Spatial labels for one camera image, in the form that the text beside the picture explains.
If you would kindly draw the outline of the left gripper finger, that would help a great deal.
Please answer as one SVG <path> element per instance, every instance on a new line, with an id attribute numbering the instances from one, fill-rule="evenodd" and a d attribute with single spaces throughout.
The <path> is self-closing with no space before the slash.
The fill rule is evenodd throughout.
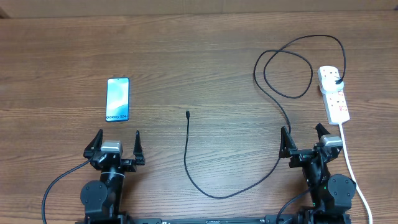
<path id="1" fill-rule="evenodd" d="M 103 142 L 103 130 L 99 129 L 96 136 L 84 149 L 83 157 L 93 157 L 95 153 L 101 149 L 102 142 Z"/>
<path id="2" fill-rule="evenodd" d="M 137 166 L 144 166 L 146 163 L 146 160 L 144 158 L 144 153 L 142 150 L 142 145 L 141 145 L 141 136 L 140 132 L 137 130 L 136 135 L 135 135 L 135 142 L 134 142 L 134 149 L 133 149 L 133 154 L 134 154 L 134 161 Z"/>

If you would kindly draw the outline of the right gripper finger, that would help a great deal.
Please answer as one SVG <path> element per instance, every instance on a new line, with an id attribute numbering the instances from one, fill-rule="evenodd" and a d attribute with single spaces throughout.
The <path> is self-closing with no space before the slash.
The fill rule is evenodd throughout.
<path id="1" fill-rule="evenodd" d="M 326 144 L 328 141 L 328 137 L 330 136 L 329 131 L 327 131 L 321 123 L 318 123 L 315 126 L 315 129 L 317 131 L 319 143 Z"/>
<path id="2" fill-rule="evenodd" d="M 281 141 L 280 141 L 280 149 L 279 149 L 279 158 L 290 158 L 297 151 L 297 147 L 294 143 L 293 138 L 291 137 L 289 130 L 283 126 L 280 132 Z"/>

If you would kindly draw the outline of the Samsung Galaxy smartphone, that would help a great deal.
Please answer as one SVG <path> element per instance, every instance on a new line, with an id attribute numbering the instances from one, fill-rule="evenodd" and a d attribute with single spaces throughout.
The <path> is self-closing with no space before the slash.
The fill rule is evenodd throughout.
<path id="1" fill-rule="evenodd" d="M 106 90 L 107 122 L 122 122 L 129 120 L 130 81 L 127 77 L 110 78 Z"/>

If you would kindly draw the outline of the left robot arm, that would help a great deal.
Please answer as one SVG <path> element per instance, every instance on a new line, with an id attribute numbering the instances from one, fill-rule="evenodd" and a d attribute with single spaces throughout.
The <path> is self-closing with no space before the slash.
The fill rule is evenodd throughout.
<path id="1" fill-rule="evenodd" d="M 83 151 L 83 157 L 99 170 L 99 180 L 85 184 L 80 200 L 85 207 L 85 223 L 133 223 L 128 212 L 120 211 L 125 173 L 135 172 L 146 161 L 140 132 L 135 133 L 133 159 L 123 158 L 121 141 L 104 141 L 100 129 Z"/>

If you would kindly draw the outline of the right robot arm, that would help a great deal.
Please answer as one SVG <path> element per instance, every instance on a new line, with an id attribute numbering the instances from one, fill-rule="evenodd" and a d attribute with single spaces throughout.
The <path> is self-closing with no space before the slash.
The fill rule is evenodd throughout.
<path id="1" fill-rule="evenodd" d="M 343 150 L 343 141 L 330 134 L 320 123 L 315 129 L 318 142 L 311 149 L 299 150 L 289 131 L 281 128 L 279 157 L 290 159 L 290 168 L 301 168 L 308 189 L 288 201 L 276 215 L 277 223 L 350 223 L 346 212 L 351 209 L 356 182 L 342 174 L 330 174 L 327 164 Z M 283 215 L 293 202 L 310 194 L 313 205 L 301 207 L 294 215 Z"/>

